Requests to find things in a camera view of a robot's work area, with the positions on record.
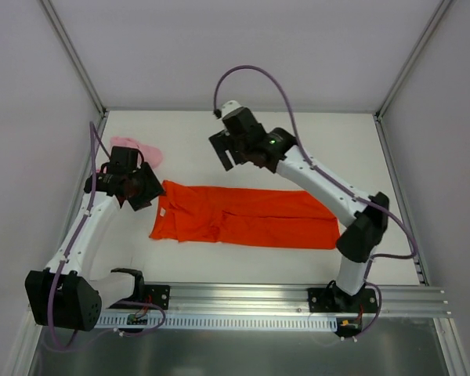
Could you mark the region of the orange t shirt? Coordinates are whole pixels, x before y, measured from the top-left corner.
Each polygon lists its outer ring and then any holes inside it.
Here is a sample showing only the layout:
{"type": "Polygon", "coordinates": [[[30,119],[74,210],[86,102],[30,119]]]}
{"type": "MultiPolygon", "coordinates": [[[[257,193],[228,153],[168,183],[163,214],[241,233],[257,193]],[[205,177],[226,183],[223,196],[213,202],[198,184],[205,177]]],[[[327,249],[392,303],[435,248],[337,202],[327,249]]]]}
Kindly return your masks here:
{"type": "Polygon", "coordinates": [[[153,240],[333,250],[336,216],[303,190],[184,186],[164,181],[153,240]]]}

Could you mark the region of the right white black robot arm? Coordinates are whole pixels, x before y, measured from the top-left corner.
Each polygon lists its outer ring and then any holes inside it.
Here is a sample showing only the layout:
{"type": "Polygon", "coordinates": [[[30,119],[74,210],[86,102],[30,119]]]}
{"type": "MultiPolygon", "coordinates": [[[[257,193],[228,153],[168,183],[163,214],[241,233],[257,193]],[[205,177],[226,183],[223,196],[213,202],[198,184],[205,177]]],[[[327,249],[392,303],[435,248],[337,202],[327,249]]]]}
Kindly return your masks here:
{"type": "Polygon", "coordinates": [[[366,287],[368,261],[388,227],[388,197],[382,192],[374,196],[345,192],[344,182],[303,156],[296,136],[283,128],[267,132],[254,114],[236,101],[213,114],[224,129],[209,141],[225,170],[247,162],[265,168],[301,187],[344,226],[335,241],[342,255],[338,276],[317,302],[332,312],[356,309],[366,287]]]}

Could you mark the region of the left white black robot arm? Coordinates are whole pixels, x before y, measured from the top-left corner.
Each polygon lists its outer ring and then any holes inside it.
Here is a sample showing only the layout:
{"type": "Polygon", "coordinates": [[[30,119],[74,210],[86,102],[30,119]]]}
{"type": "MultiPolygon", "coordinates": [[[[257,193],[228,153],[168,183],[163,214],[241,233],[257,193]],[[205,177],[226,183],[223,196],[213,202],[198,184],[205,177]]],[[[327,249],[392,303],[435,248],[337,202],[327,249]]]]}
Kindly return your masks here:
{"type": "Polygon", "coordinates": [[[113,268],[89,278],[106,231],[122,208],[138,212],[165,192],[143,153],[114,146],[108,162],[86,180],[81,207],[60,249],[42,270],[31,270],[25,289],[37,324],[74,331],[92,330],[102,310],[124,303],[143,304],[143,273],[113,268]]]}

